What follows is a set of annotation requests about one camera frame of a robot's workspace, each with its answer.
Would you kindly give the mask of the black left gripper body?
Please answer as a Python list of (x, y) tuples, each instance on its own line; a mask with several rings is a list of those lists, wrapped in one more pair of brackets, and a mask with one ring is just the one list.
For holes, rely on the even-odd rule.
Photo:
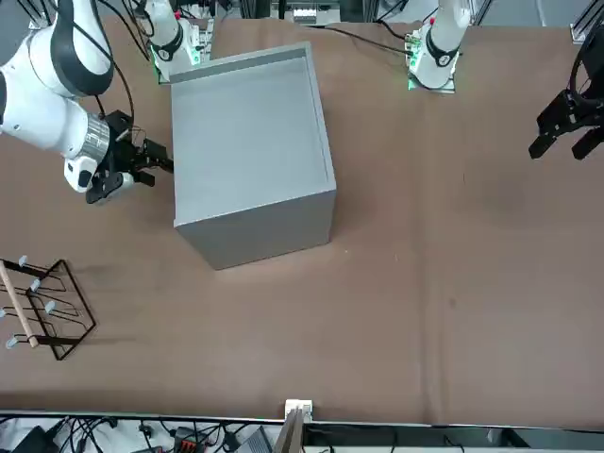
[(597, 126), (602, 116), (602, 98), (585, 98), (570, 89), (563, 89), (538, 115), (539, 136), (557, 138), (581, 127)]

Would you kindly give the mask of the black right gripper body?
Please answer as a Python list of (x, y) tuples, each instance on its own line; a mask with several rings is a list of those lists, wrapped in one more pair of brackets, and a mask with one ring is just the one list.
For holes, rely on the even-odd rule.
[(121, 110), (115, 110), (104, 120), (109, 126), (109, 147), (100, 164), (100, 174), (137, 175), (140, 169), (137, 167), (138, 147), (132, 141), (132, 118)]

